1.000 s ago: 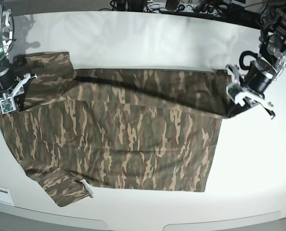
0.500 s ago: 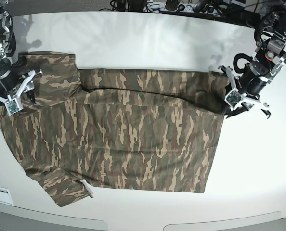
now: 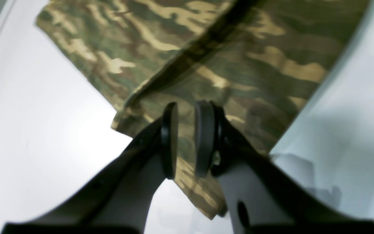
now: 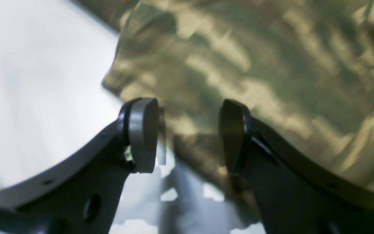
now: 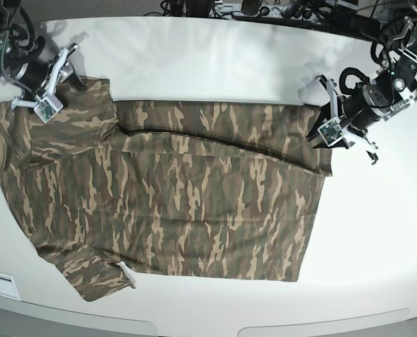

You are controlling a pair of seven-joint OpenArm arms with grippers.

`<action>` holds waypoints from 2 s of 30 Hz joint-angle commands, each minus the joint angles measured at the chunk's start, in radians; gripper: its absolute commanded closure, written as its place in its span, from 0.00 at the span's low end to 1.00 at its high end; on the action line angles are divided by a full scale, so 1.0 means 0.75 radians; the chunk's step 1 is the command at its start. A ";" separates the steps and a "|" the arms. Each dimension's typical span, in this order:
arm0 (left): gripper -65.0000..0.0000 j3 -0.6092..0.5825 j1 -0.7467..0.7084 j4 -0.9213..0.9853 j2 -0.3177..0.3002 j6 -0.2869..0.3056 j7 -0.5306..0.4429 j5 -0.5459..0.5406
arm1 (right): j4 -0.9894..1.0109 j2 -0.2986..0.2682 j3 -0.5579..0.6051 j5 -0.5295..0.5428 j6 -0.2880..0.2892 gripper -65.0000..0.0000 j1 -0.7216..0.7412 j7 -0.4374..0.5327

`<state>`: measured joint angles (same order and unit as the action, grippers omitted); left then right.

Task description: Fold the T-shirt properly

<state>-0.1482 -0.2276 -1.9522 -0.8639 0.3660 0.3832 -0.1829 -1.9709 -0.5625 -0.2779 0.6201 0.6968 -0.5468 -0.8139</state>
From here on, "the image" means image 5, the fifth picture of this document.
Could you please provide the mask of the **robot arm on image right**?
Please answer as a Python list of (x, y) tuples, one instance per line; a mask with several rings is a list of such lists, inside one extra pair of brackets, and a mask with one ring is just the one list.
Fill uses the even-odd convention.
[(378, 146), (367, 138), (369, 127), (417, 101), (417, 1), (409, 6), (409, 14), (388, 23), (372, 39), (371, 57), (379, 65), (376, 78), (355, 67), (345, 68), (338, 81), (317, 77), (329, 102), (306, 137), (318, 142), (316, 149), (358, 145), (373, 163), (378, 161)]

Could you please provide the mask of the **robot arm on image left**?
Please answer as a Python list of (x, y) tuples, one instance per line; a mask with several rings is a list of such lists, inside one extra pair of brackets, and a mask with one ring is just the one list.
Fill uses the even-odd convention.
[(42, 60), (46, 39), (37, 36), (21, 1), (0, 1), (0, 80), (21, 90), (12, 100), (12, 108), (27, 107), (52, 114), (64, 107), (57, 96), (58, 84), (68, 81), (85, 91), (83, 79), (76, 73), (70, 56), (76, 43), (61, 48), (50, 60)]

